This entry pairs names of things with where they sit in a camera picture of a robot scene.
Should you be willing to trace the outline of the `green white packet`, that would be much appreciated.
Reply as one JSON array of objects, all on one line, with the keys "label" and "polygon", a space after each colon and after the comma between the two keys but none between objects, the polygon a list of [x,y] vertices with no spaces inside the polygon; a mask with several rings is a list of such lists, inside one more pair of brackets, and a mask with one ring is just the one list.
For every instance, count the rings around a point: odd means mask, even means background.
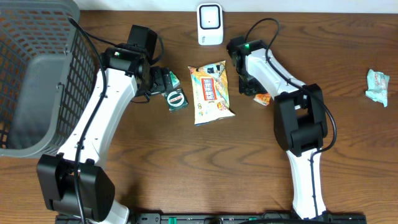
[{"label": "green white packet", "polygon": [[177,76],[172,71],[169,71],[169,75],[170,75],[170,79],[172,81],[173,88],[177,88],[180,85],[180,80],[177,78]]}]

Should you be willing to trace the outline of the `orange small packet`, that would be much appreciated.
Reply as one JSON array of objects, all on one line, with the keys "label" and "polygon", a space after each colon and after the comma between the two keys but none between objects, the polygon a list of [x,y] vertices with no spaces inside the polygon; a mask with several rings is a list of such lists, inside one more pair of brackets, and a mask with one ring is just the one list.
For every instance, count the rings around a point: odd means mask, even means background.
[{"label": "orange small packet", "polygon": [[253,100],[263,106],[267,106],[271,101],[271,96],[269,93],[256,94]]}]

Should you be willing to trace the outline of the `dark green round-label packet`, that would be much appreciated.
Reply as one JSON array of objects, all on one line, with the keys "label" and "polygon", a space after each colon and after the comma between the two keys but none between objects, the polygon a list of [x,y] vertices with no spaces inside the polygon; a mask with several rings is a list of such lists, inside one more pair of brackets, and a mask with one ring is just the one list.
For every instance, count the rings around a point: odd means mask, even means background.
[{"label": "dark green round-label packet", "polygon": [[187,98],[181,88],[167,91],[162,94],[171,113],[188,106]]}]

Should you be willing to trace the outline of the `large yellow snack bag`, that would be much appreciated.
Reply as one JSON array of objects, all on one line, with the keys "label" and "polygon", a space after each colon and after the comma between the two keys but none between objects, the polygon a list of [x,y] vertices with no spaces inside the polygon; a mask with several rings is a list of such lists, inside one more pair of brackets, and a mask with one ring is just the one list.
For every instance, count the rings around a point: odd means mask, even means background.
[{"label": "large yellow snack bag", "polygon": [[235,116],[229,109],[226,61],[188,66],[193,88],[195,126]]}]

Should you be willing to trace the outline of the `light blue small packet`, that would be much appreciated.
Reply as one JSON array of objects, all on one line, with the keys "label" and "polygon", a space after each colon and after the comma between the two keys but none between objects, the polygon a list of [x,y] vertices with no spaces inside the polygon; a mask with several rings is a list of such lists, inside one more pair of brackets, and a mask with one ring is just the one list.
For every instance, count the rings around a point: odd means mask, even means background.
[{"label": "light blue small packet", "polygon": [[365,91],[365,95],[373,101],[382,103],[384,107],[387,107],[387,89],[390,77],[382,72],[376,72],[370,69],[366,78],[368,89]]}]

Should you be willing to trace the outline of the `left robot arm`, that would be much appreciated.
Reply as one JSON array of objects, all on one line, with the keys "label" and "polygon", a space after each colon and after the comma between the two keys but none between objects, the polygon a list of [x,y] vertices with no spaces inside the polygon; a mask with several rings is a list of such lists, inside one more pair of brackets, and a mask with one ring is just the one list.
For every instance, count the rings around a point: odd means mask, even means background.
[{"label": "left robot arm", "polygon": [[150,28],[133,25],[127,42],[96,54],[100,69],[77,126],[56,155],[43,155],[37,164],[47,209],[77,223],[127,223],[129,209],[116,201],[104,170],[127,105],[173,87],[168,70],[156,64],[162,57],[154,57],[160,41]]}]

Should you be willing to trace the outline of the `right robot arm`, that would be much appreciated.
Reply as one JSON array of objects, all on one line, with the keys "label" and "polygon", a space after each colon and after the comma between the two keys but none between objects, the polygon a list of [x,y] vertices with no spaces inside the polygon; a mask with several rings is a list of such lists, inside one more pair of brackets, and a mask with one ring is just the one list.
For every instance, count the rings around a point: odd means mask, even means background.
[{"label": "right robot arm", "polygon": [[287,153],[294,185],[293,210],[300,219],[321,219],[326,211],[320,180],[320,150],[327,136],[323,93],[291,75],[261,40],[239,36],[226,46],[239,75],[239,92],[268,93],[274,102],[274,135]]}]

